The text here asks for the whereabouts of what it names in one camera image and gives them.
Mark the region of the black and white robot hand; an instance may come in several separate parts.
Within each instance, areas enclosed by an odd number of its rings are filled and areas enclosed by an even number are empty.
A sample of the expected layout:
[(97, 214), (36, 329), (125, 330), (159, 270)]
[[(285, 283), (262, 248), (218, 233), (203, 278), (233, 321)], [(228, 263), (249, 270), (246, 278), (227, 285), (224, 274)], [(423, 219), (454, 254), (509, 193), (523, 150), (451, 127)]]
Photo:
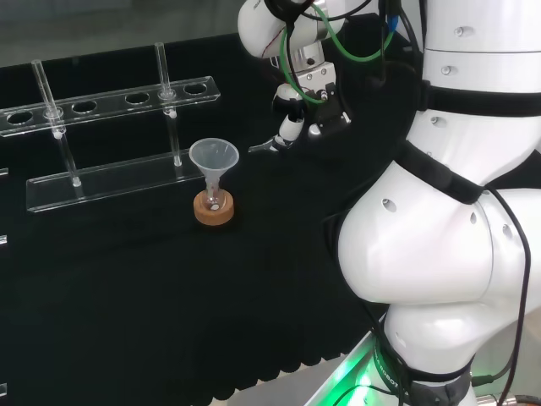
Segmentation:
[(269, 140), (269, 150), (290, 148), (308, 129), (310, 139), (318, 139), (346, 128), (351, 119), (339, 97), (336, 70), (333, 63), (303, 71), (298, 75), (301, 90), (307, 96), (321, 100), (320, 104), (303, 99), (288, 83), (278, 86), (273, 98), (273, 109), (285, 115), (277, 133)]

